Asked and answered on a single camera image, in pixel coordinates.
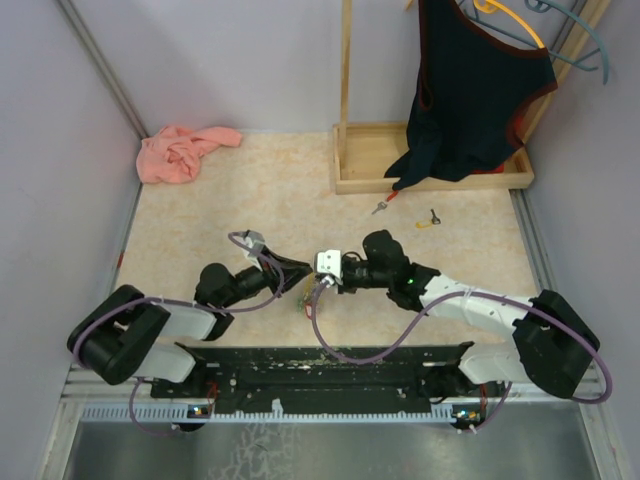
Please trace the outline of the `key with yellow tag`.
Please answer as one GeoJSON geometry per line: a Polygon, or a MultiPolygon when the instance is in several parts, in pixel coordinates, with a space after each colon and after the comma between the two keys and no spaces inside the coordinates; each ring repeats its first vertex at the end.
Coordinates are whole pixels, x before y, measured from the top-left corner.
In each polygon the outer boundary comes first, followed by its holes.
{"type": "Polygon", "coordinates": [[[436,214],[434,209],[430,210],[430,217],[428,220],[421,220],[415,223],[417,229],[426,229],[441,224],[441,219],[436,214]]]}

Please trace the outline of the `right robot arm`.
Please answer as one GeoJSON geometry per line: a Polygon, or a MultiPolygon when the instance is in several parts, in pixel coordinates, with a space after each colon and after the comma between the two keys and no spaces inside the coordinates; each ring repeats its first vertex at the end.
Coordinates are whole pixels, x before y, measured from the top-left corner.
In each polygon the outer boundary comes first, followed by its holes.
{"type": "Polygon", "coordinates": [[[501,338],[474,344],[446,372],[448,387],[470,395],[488,382],[529,382],[545,393],[572,399],[599,339],[559,293],[512,297],[472,287],[437,269],[412,262],[386,230],[363,241],[364,255],[341,259],[339,290],[380,288],[402,309],[457,319],[501,338]]]}

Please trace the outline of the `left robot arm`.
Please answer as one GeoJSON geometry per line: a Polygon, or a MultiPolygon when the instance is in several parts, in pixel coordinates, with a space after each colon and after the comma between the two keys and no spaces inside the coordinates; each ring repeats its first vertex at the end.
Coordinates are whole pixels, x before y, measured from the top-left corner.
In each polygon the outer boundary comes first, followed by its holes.
{"type": "Polygon", "coordinates": [[[75,327],[67,349],[110,385],[146,377],[143,365],[159,337],[217,340],[237,314],[263,308],[312,272],[263,246],[256,263],[236,274],[221,263],[204,267],[192,302],[147,297],[125,284],[75,327]]]}

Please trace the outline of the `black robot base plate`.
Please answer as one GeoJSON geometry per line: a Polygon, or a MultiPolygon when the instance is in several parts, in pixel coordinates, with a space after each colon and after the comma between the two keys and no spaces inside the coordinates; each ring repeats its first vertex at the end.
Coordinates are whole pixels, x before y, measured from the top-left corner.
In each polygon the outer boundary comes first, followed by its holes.
{"type": "Polygon", "coordinates": [[[338,360],[321,347],[195,348],[196,366],[181,383],[155,379],[154,399],[207,398],[218,414],[428,413],[432,405],[463,397],[500,396],[496,382],[474,384],[459,370],[465,342],[399,347],[372,364],[338,360]]]}

